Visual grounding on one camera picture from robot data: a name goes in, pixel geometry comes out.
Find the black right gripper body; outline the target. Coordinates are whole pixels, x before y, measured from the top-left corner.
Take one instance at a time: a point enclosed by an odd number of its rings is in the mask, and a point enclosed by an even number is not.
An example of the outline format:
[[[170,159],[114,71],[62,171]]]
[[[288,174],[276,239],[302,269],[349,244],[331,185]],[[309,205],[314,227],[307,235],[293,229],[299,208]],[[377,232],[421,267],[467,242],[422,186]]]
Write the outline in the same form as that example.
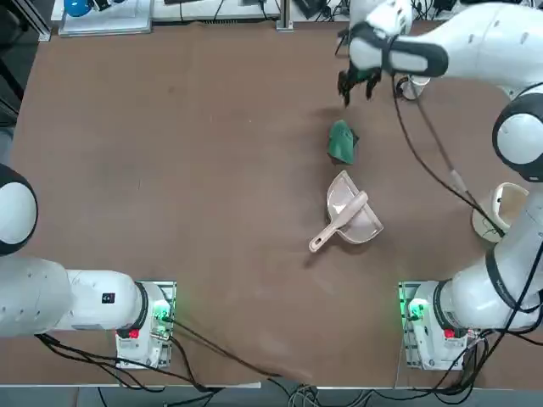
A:
[[[345,81],[347,85],[375,84],[381,81],[381,76],[379,68],[359,70],[356,67],[349,67],[345,73]]]

